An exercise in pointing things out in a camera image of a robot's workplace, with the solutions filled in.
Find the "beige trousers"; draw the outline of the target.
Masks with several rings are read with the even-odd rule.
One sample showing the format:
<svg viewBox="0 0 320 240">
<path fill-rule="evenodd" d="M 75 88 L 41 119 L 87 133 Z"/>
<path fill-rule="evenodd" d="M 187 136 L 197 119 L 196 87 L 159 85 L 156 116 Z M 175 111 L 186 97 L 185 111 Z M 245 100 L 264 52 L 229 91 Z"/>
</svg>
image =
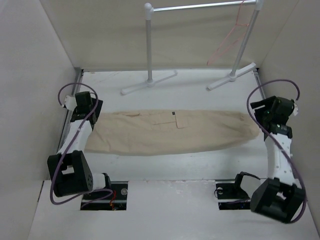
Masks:
<svg viewBox="0 0 320 240">
<path fill-rule="evenodd" d="M 255 139 L 248 114 L 220 110 L 136 110 L 100 114 L 85 150 L 122 156 L 217 151 Z"/>
</svg>

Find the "pink wire hanger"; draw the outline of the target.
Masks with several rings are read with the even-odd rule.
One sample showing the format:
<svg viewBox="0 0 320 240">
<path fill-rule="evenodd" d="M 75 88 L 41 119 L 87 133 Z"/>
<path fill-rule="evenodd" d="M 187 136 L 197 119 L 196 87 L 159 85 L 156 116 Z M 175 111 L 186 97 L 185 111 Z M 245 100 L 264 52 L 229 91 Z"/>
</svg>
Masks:
<svg viewBox="0 0 320 240">
<path fill-rule="evenodd" d="M 249 23 L 242 22 L 240 17 L 242 7 L 245 5 L 244 2 L 245 1 L 243 0 L 239 5 L 235 23 L 232 29 L 219 44 L 215 52 L 213 52 L 212 55 L 209 57 L 209 59 L 206 62 L 207 66 L 210 66 L 213 63 L 215 63 L 219 58 L 221 58 L 228 51 L 230 51 L 245 36 Z"/>
</svg>

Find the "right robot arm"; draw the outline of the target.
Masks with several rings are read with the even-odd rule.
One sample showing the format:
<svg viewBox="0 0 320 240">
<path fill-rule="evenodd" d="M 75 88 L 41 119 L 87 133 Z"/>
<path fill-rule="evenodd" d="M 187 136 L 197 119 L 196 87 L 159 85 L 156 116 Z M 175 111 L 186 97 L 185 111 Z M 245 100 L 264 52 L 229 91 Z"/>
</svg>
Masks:
<svg viewBox="0 0 320 240">
<path fill-rule="evenodd" d="M 287 121 L 295 111 L 295 102 L 272 96 L 247 107 L 254 110 L 250 116 L 264 133 L 268 161 L 267 179 L 249 196 L 250 210 L 293 224 L 301 217 L 296 215 L 297 210 L 306 208 L 306 191 L 296 184 L 290 157 L 293 133 Z"/>
</svg>

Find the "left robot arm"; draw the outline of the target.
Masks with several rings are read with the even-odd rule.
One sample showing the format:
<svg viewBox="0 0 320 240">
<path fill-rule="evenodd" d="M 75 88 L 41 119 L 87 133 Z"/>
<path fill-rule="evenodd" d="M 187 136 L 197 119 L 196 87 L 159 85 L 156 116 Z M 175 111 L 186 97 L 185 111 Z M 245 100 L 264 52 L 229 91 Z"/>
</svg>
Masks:
<svg viewBox="0 0 320 240">
<path fill-rule="evenodd" d="M 85 147 L 100 115 L 103 101 L 89 91 L 65 98 L 65 107 L 72 111 L 69 132 L 62 147 L 47 159 L 47 166 L 56 197 L 86 194 L 95 191 L 100 199 L 112 195 L 112 184 L 106 173 L 92 173 L 85 157 Z"/>
</svg>

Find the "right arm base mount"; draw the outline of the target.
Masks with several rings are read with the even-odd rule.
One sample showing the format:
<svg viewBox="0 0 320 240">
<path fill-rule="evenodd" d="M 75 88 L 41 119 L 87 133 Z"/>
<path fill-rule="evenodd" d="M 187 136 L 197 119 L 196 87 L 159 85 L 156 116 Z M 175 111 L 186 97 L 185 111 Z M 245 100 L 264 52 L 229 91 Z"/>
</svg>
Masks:
<svg viewBox="0 0 320 240">
<path fill-rule="evenodd" d="M 241 188 L 244 176 L 252 177 L 247 172 L 240 172 L 234 180 L 220 180 L 215 182 L 214 196 L 218 200 L 218 209 L 220 211 L 249 210 L 250 197 Z"/>
</svg>

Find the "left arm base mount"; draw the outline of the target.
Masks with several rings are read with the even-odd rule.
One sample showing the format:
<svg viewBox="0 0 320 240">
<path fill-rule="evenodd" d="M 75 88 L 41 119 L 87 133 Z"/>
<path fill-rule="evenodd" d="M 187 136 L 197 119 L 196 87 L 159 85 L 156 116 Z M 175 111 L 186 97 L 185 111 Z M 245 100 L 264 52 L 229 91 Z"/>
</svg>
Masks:
<svg viewBox="0 0 320 240">
<path fill-rule="evenodd" d="M 114 181 L 111 183 L 113 193 L 92 192 L 83 195 L 81 211 L 125 211 L 127 209 L 128 182 Z"/>
</svg>

